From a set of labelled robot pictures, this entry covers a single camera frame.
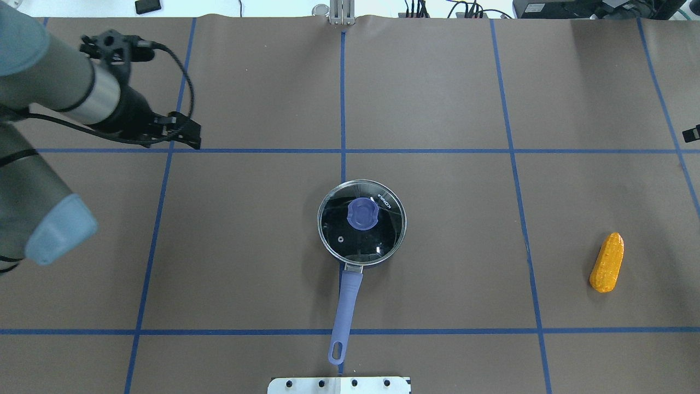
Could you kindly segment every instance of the blue tape grid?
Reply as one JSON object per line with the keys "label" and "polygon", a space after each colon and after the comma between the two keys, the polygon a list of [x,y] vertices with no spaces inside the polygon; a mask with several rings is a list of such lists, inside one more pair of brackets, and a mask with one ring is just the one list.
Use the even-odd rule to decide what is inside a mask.
{"label": "blue tape grid", "polygon": [[540,302],[537,295],[537,283],[535,281],[535,269],[532,265],[532,254],[530,252],[530,238],[527,234],[527,222],[525,220],[525,209],[523,206],[522,193],[520,191],[520,178],[518,177],[518,165],[515,160],[515,148],[513,147],[513,135],[510,129],[510,117],[508,116],[508,104],[505,101],[505,86],[503,85],[503,73],[501,72],[501,58],[498,54],[498,40],[496,39],[496,28],[494,20],[489,20],[491,25],[491,40],[493,41],[493,56],[496,59],[496,74],[498,76],[498,87],[500,88],[500,103],[503,107],[503,121],[505,122],[505,133],[508,137],[508,149],[510,150],[510,165],[513,170],[513,181],[515,183],[515,195],[518,200],[518,212],[520,214],[520,227],[525,241],[527,252],[527,265],[530,271],[530,291],[532,294],[532,304],[535,311],[535,323],[537,325],[537,336],[540,342],[540,357],[542,359],[542,371],[545,378],[545,388],[547,394],[552,394],[552,384],[550,383],[550,368],[547,362],[547,350],[545,348],[545,334],[542,330],[542,317],[540,316]]}
{"label": "blue tape grid", "polygon": [[[197,18],[192,18],[190,25],[190,38],[187,45],[187,55],[185,57],[185,69],[190,65],[190,56],[192,55],[192,44],[195,39],[195,28],[197,26]],[[177,109],[180,112],[182,107],[182,98],[185,92],[185,77],[183,76],[180,82],[180,92],[177,99]],[[168,177],[170,176],[170,165],[172,163],[174,153],[174,142],[170,142],[168,148],[168,156],[165,161],[165,170],[163,174],[163,182],[160,187],[160,199],[158,200],[158,209],[155,214],[155,224],[153,225],[153,238],[150,242],[150,251],[148,253],[148,264],[146,265],[146,274],[143,278],[143,289],[141,291],[141,303],[139,304],[139,315],[136,319],[136,329],[134,330],[134,342],[132,344],[132,352],[129,357],[129,369],[127,370],[126,383],[124,385],[124,394],[129,394],[131,391],[132,378],[134,377],[134,367],[136,365],[136,356],[139,350],[139,340],[141,338],[141,327],[144,323],[144,311],[146,310],[146,300],[148,298],[148,285],[151,283],[151,270],[153,269],[153,258],[155,256],[155,247],[158,243],[158,231],[160,230],[160,219],[163,213],[163,204],[165,202],[165,192],[168,186]]]}
{"label": "blue tape grid", "polygon": [[[43,25],[48,24],[49,18],[43,19]],[[192,19],[190,27],[190,37],[188,42],[187,57],[185,59],[185,67],[189,65],[190,55],[193,46],[195,35],[195,27],[197,20]],[[139,314],[136,320],[136,327],[133,330],[82,330],[82,329],[0,329],[0,335],[110,335],[110,336],[133,336],[132,354],[129,358],[129,369],[125,382],[125,394],[130,392],[131,382],[136,364],[137,351],[139,347],[139,339],[141,336],[234,336],[234,335],[257,335],[257,336],[285,336],[285,335],[329,335],[331,330],[144,330],[142,329],[146,300],[148,298],[148,285],[151,279],[151,270],[153,267],[153,258],[155,248],[158,241],[158,231],[160,228],[160,219],[162,216],[163,204],[165,202],[165,194],[167,190],[167,182],[172,163],[172,156],[175,153],[179,154],[340,154],[341,157],[341,182],[346,180],[346,159],[347,154],[508,154],[511,159],[513,172],[513,180],[515,183],[517,202],[519,208],[521,230],[526,246],[528,268],[530,271],[531,294],[533,298],[533,309],[535,313],[535,328],[477,328],[477,329],[354,329],[351,330],[352,335],[509,335],[509,334],[536,334],[540,342],[540,355],[542,358],[542,370],[545,379],[545,387],[547,393],[552,392],[550,383],[550,374],[547,364],[547,353],[545,348],[544,334],[605,334],[605,333],[700,333],[700,327],[543,327],[540,316],[537,286],[535,272],[532,264],[532,256],[529,246],[529,237],[527,233],[526,215],[522,201],[522,193],[520,191],[519,177],[517,172],[516,154],[675,154],[683,170],[685,180],[688,185],[690,196],[696,209],[696,213],[700,217],[700,203],[698,202],[690,173],[685,164],[684,154],[700,154],[700,149],[682,149],[678,142],[678,137],[673,128],[671,117],[669,115],[666,101],[657,80],[656,71],[651,61],[649,47],[646,41],[642,21],[637,19],[637,26],[640,34],[640,39],[644,49],[644,53],[649,67],[650,76],[654,84],[654,88],[659,98],[661,109],[666,119],[668,131],[671,134],[675,149],[518,149],[515,148],[512,138],[512,130],[510,127],[510,118],[508,115],[508,102],[506,100],[505,87],[503,83],[503,73],[501,69],[501,60],[498,53],[498,42],[496,38],[496,28],[493,20],[491,25],[491,39],[493,41],[493,54],[496,61],[496,74],[498,77],[498,86],[500,89],[501,105],[503,107],[503,119],[505,131],[508,140],[508,149],[348,149],[346,145],[346,121],[345,121],[345,41],[346,32],[341,33],[340,38],[340,134],[341,148],[340,149],[202,149],[195,151],[192,149],[175,148],[174,143],[170,143],[167,149],[154,148],[116,148],[116,149],[100,149],[100,148],[70,148],[70,149],[55,149],[45,148],[37,149],[41,153],[101,153],[101,154],[118,154],[118,153],[139,153],[139,154],[163,154],[167,153],[165,164],[160,199],[157,207],[156,220],[153,228],[153,238],[148,256],[146,274],[143,280],[143,289],[141,293],[141,303],[139,305]],[[177,110],[180,111],[185,89],[185,80],[183,79],[178,95]],[[339,374],[342,374],[343,366],[339,366]]]}

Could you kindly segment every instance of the saucepan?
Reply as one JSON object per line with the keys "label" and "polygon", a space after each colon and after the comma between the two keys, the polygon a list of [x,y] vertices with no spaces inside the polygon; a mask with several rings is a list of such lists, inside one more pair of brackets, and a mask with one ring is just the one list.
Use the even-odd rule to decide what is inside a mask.
{"label": "saucepan", "polygon": [[388,187],[357,179],[335,187],[323,199],[318,209],[318,234],[325,248],[344,263],[328,349],[328,361],[340,365],[347,353],[362,271],[396,252],[406,234],[406,214]]}

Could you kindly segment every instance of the metal plate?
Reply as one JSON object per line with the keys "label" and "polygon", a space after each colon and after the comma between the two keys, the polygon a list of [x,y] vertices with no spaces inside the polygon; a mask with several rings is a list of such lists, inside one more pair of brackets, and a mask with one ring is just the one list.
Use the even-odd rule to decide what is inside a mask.
{"label": "metal plate", "polygon": [[400,376],[277,378],[267,394],[410,394],[411,378]]}

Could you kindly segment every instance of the electrical wire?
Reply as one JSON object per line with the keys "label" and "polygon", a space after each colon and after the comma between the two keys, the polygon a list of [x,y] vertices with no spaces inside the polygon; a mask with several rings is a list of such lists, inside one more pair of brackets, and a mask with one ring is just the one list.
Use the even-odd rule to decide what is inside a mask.
{"label": "electrical wire", "polygon": [[693,18],[691,18],[690,15],[688,15],[684,10],[678,9],[678,13],[683,15],[687,20],[693,20]]}
{"label": "electrical wire", "polygon": [[454,3],[454,5],[452,6],[452,9],[449,10],[449,14],[447,14],[448,19],[449,19],[449,17],[452,16],[454,9],[457,8],[457,6],[460,4],[464,4],[464,17],[465,18],[467,17],[467,15],[472,15],[472,16],[476,15],[476,13],[479,13],[479,11],[482,9],[482,7],[476,1],[473,3],[468,3],[466,1],[452,1],[452,0],[448,0],[448,1],[451,3]]}
{"label": "electrical wire", "polygon": [[494,9],[492,9],[492,8],[489,8],[489,9],[487,9],[487,10],[481,10],[481,11],[480,11],[480,15],[481,15],[481,16],[479,16],[479,18],[483,18],[483,17],[484,17],[484,13],[487,12],[487,11],[493,11],[493,12],[495,12],[495,13],[500,13],[501,15],[505,16],[506,19],[512,19],[512,17],[511,17],[510,15],[508,15],[507,13],[504,13],[504,12],[501,11],[501,10],[494,10]]}
{"label": "electrical wire", "polygon": [[[175,55],[175,52],[173,52],[170,48],[168,48],[167,46],[165,46],[161,43],[153,42],[153,49],[162,50],[163,52],[170,55],[170,57],[172,57],[172,59],[175,61],[175,63],[180,68],[180,71],[182,71],[182,75],[184,76],[185,80],[187,81],[187,85],[190,89],[190,109],[186,115],[187,121],[189,121],[192,118],[192,113],[195,110],[195,89],[193,88],[192,80],[190,79],[190,76],[187,74],[187,70],[185,69],[185,66],[182,64],[182,62],[177,57],[177,55]],[[68,128],[72,128],[72,129],[77,130],[77,131],[82,131],[83,133],[87,133],[90,135],[94,135],[96,137],[104,138],[105,140],[120,142],[122,144],[141,145],[141,146],[149,146],[151,144],[156,144],[158,142],[171,141],[172,138],[175,137],[175,135],[177,135],[180,132],[182,127],[185,125],[185,123],[187,123],[187,121],[183,122],[182,125],[180,125],[180,127],[173,129],[173,130],[170,130],[170,132],[163,137],[155,138],[153,140],[148,140],[148,141],[138,141],[138,140],[125,140],[125,139],[119,138],[119,137],[112,137],[109,134],[101,133],[99,131],[96,131],[96,130],[93,130],[90,128],[85,128],[83,126],[76,125],[75,123],[64,121],[63,119],[55,118],[55,117],[49,116],[49,115],[35,114],[32,112],[20,113],[20,115],[25,117],[25,118],[28,118],[28,119],[40,119],[43,121],[50,121],[53,123],[57,123],[57,124],[66,126]]]}
{"label": "electrical wire", "polygon": [[426,0],[418,0],[418,1],[423,3],[423,18],[429,18],[431,15],[428,13],[428,9],[426,8]]}

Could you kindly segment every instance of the cable connector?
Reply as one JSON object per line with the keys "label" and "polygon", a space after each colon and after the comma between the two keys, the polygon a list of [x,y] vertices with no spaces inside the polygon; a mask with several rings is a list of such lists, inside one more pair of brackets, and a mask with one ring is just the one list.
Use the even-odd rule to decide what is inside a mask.
{"label": "cable connector", "polygon": [[683,140],[685,140],[686,142],[700,140],[700,125],[696,125],[695,128],[684,131]]}
{"label": "cable connector", "polygon": [[154,49],[156,42],[140,39],[136,42],[137,48],[149,48]]}

